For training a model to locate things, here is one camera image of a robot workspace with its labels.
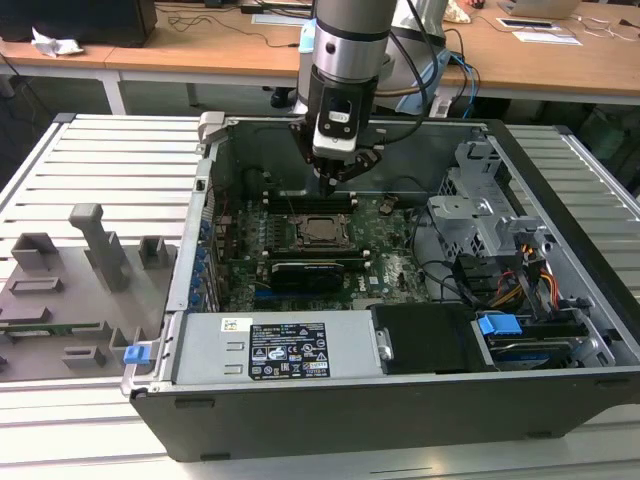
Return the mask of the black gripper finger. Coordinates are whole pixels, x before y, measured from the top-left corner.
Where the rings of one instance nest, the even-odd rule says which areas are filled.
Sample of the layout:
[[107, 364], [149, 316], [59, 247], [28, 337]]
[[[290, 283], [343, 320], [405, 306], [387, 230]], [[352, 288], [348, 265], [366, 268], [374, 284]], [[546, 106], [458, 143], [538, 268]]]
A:
[[333, 194], [338, 184], [346, 183], [372, 170], [381, 161], [381, 151], [373, 148], [356, 151], [353, 158], [349, 161], [330, 160], [328, 170], [328, 194]]
[[334, 161], [313, 152], [312, 137], [305, 117], [291, 121], [289, 131], [303, 160], [312, 168], [318, 194], [322, 197], [330, 196], [335, 191], [335, 185], [331, 183]]

